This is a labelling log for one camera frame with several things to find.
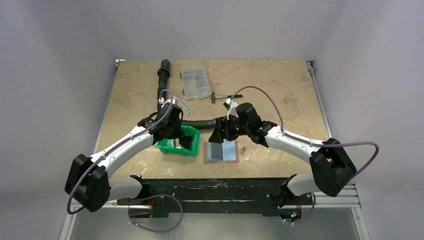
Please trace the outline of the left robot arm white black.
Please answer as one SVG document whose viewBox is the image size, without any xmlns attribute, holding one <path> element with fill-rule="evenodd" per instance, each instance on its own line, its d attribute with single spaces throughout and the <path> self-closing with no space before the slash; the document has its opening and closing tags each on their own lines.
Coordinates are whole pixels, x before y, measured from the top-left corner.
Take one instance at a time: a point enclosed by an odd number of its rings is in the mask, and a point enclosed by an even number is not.
<svg viewBox="0 0 424 240">
<path fill-rule="evenodd" d="M 182 137 L 182 116 L 183 110 L 179 106 L 166 103 L 159 112 L 143 118 L 129 133 L 108 148 L 91 156 L 76 156 L 64 188 L 69 195 L 67 212 L 71 215 L 77 213 L 77 210 L 71 209 L 73 200 L 89 212 L 99 210 L 112 200 L 131 199 L 138 205 L 146 203 L 149 191 L 143 187 L 140 177 L 110 178 L 127 161 L 155 143 Z"/>
</svg>

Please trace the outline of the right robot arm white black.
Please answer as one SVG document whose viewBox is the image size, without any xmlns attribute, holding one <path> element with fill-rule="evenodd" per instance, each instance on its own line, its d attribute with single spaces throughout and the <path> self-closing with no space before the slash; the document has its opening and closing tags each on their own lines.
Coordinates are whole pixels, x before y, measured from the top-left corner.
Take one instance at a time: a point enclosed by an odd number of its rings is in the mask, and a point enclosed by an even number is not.
<svg viewBox="0 0 424 240">
<path fill-rule="evenodd" d="M 215 120 L 210 143 L 222 144 L 248 136 L 255 144 L 281 150 L 311 167 L 309 174 L 294 174 L 281 186 L 280 196 L 288 204 L 301 195 L 322 192 L 336 197 L 356 175 L 357 169 L 343 147 L 334 138 L 315 141 L 281 129 L 274 122 L 262 120 L 251 103 L 225 105 L 227 116 Z"/>
</svg>

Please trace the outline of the black credit card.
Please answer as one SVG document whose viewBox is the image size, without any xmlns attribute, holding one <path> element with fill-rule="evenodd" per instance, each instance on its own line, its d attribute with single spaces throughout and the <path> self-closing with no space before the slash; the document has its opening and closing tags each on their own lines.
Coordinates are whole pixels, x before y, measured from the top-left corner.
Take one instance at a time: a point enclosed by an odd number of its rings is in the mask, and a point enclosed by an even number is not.
<svg viewBox="0 0 424 240">
<path fill-rule="evenodd" d="M 191 151 L 193 145 L 193 137 L 190 135 L 184 135 L 178 140 L 181 147 L 185 150 Z"/>
</svg>

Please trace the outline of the green plastic bin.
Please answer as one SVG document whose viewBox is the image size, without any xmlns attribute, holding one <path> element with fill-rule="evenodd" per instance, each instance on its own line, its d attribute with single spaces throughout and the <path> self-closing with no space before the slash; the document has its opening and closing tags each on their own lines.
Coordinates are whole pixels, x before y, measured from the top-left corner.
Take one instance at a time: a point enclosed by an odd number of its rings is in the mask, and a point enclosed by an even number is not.
<svg viewBox="0 0 424 240">
<path fill-rule="evenodd" d="M 182 125 L 185 136 L 192 136 L 192 149 L 186 150 L 179 144 L 179 138 L 176 139 L 164 139 L 157 142 L 154 146 L 159 149 L 163 154 L 174 154 L 181 156 L 194 156 L 198 155 L 198 149 L 200 144 L 201 132 L 192 126 Z"/>
</svg>

